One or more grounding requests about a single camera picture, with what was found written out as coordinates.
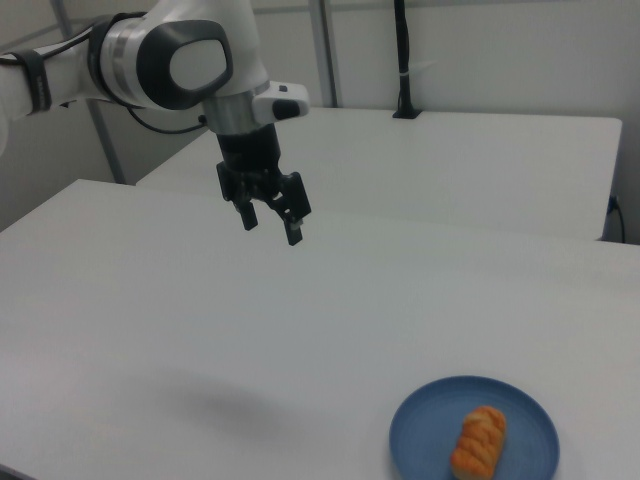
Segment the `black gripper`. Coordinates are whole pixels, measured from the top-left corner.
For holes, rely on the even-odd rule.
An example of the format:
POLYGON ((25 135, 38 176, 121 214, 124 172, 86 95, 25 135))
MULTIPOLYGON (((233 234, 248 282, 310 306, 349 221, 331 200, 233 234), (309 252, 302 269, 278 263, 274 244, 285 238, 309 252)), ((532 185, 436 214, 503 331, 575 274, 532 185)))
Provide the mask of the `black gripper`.
POLYGON ((281 218, 287 241, 303 240, 301 227, 311 206, 301 175, 281 174, 281 149, 273 124, 241 135, 218 135, 223 160, 216 166, 222 197, 239 213, 243 227, 258 225, 252 198, 265 200, 281 218))

